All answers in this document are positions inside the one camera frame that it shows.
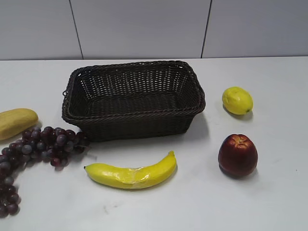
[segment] banana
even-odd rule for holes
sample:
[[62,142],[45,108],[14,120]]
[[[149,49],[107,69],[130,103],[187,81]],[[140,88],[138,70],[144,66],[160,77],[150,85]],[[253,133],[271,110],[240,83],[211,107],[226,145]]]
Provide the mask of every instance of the banana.
[[159,184],[169,178],[177,166],[174,152],[157,164],[140,168],[121,168],[95,163],[84,167],[88,176],[104,185],[121,189],[143,189]]

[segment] bunch of grapes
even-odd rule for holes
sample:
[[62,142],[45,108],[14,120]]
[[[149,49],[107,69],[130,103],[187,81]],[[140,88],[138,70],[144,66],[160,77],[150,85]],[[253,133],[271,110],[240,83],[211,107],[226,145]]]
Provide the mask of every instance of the bunch of grapes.
[[39,127],[26,130],[22,139],[3,148],[0,155],[0,218],[18,211],[19,195],[13,186],[13,172],[29,161],[50,162],[54,167],[65,167],[72,154],[84,152],[90,144],[82,133],[72,130]]

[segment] yellow fruit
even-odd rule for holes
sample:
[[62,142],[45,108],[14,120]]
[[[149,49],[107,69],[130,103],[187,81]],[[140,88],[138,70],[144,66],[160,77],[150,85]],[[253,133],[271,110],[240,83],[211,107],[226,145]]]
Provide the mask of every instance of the yellow fruit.
[[229,112],[236,115],[245,115],[254,105],[250,94],[239,87],[226,89],[222,94],[222,102]]
[[0,113],[0,141],[17,135],[33,126],[38,121],[38,115],[26,108],[17,108]]
[[170,151],[160,162],[147,167],[121,168],[95,163],[84,169],[92,180],[100,184],[121,189],[143,189],[166,180],[176,166],[174,152]]

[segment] basket rim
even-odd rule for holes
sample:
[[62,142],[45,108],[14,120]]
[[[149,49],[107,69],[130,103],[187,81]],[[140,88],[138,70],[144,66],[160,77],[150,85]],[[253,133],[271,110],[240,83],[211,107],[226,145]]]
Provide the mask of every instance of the basket rim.
[[[149,110],[149,111],[141,111],[141,112],[130,112],[130,113],[121,113],[121,114],[108,114],[108,115],[97,115],[97,116],[75,116],[69,111],[70,102],[71,102],[71,96],[73,92],[73,84],[70,85],[70,83],[73,83],[75,81],[75,78],[78,76],[78,74],[81,71],[84,71],[85,69],[107,69],[107,68],[116,68],[116,67],[124,67],[124,66],[139,66],[139,65],[145,65],[145,64],[181,64],[185,66],[185,68],[188,69],[190,73],[190,77],[194,81],[195,90],[198,93],[198,103],[194,107],[184,107],[179,109],[160,109],[160,110]],[[133,63],[126,63],[126,64],[107,64],[107,65],[93,65],[93,66],[85,66],[76,69],[72,72],[67,88],[63,92],[64,101],[62,106],[62,118],[66,122],[81,122],[81,121],[107,121],[107,120],[122,120],[122,119],[135,119],[138,117],[157,117],[157,116],[188,116],[188,115],[196,115],[200,112],[202,112],[205,108],[205,93],[200,86],[200,83],[197,79],[197,76],[193,69],[188,65],[187,62],[184,61],[145,61],[145,62],[133,62]]]

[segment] woven pattern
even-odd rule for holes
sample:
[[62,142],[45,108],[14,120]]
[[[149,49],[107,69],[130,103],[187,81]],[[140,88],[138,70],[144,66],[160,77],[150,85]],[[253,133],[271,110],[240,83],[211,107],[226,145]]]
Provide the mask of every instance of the woven pattern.
[[62,118],[92,141],[184,133],[205,94],[182,61],[88,66],[69,79]]

